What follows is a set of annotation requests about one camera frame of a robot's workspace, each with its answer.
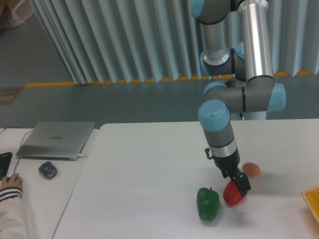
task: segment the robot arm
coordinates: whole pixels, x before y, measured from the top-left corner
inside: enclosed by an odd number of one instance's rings
[[[244,52],[228,49],[223,20],[236,10],[242,18]],[[212,11],[221,9],[219,14]],[[227,88],[220,82],[210,83],[204,90],[199,121],[209,145],[206,154],[214,159],[224,178],[237,185],[241,195],[251,188],[238,164],[239,151],[230,123],[230,113],[278,111],[286,104],[285,87],[274,82],[267,29],[266,0],[192,0],[192,15],[201,23],[204,52],[201,68],[206,75],[235,74],[247,85]]]

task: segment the brown egg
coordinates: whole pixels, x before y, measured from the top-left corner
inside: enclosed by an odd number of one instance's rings
[[[247,174],[247,176],[255,177],[260,174],[260,167],[255,163],[244,163],[243,172]]]

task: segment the gray floor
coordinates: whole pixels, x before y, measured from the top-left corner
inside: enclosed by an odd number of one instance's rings
[[[70,81],[53,46],[33,15],[0,34],[0,87]],[[319,118],[319,75],[276,77],[287,105],[267,119]],[[0,106],[0,127],[34,127],[38,121],[93,120],[105,123],[196,121],[204,81],[86,86],[27,87]]]

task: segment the table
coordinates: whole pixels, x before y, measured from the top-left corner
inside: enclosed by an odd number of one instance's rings
[[[229,179],[206,159],[198,122],[107,124],[54,239],[318,238],[301,191],[319,184],[319,120],[232,125],[240,166],[255,162],[262,170],[238,205],[222,198]],[[198,216],[196,194],[210,186],[221,205],[208,223]]]
[[[30,130],[6,129],[0,134],[0,153],[13,153],[8,175],[13,173],[18,161],[15,154],[20,142],[24,134]],[[83,155],[89,154],[97,134],[98,130],[93,130],[83,149]],[[38,171],[40,165],[46,161],[48,160],[21,159],[15,171],[23,178],[22,200],[25,204],[30,239],[53,237],[86,158],[77,161],[52,160],[58,174],[51,180],[45,179]]]

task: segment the striped sleeve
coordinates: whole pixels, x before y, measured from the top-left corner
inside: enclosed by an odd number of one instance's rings
[[[20,188],[11,187],[0,190],[0,202],[9,198],[21,197],[22,191]]]

